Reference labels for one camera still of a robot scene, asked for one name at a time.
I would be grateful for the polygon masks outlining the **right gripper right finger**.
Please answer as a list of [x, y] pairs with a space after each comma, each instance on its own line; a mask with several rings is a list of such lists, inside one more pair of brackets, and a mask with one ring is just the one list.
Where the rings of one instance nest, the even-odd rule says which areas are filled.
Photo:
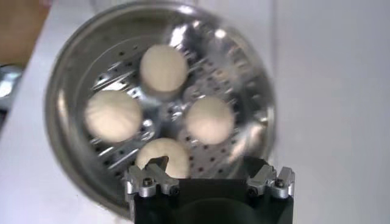
[[294, 196], [295, 173], [289, 167], [282, 167], [277, 174], [273, 166], [265, 164], [246, 183], [251, 197], [262, 196], [268, 190], [273, 198], [284, 200]]

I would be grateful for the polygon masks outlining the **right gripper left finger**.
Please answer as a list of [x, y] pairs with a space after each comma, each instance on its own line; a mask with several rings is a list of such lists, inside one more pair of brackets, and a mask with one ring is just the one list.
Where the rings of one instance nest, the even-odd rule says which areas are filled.
[[130, 166], [124, 173], [127, 195], [139, 195], [142, 198], [153, 197], [160, 192], [168, 196], [179, 194], [179, 180], [170, 177], [166, 172], [168, 156], [152, 158], [140, 169], [138, 166]]

